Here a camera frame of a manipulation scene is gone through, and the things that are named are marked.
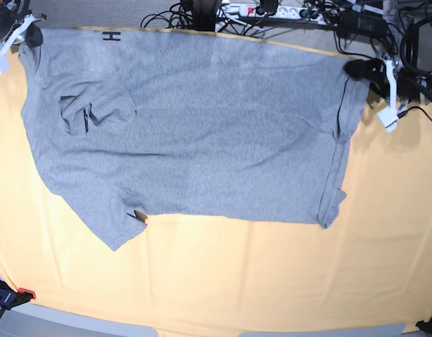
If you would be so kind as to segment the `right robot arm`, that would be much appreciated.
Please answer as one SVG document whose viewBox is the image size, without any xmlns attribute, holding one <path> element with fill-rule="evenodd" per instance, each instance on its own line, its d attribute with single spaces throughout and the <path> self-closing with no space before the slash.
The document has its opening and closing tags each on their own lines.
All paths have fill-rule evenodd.
<svg viewBox="0 0 432 337">
<path fill-rule="evenodd" d="M 43 34 L 36 23 L 45 21 L 44 13 L 33 13 L 30 0 L 0 1 L 0 50 L 4 46 L 43 44 Z"/>
</svg>

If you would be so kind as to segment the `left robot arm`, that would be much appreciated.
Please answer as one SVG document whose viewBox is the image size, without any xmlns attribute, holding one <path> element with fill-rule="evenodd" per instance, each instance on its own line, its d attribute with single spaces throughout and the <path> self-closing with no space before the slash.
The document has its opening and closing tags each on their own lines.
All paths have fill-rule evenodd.
<svg viewBox="0 0 432 337">
<path fill-rule="evenodd" d="M 368 81 L 376 95 L 396 104 L 398 114 L 409 103 L 432 105 L 432 15 L 407 26 L 394 59 L 351 60 L 343 70 L 352 80 Z"/>
</svg>

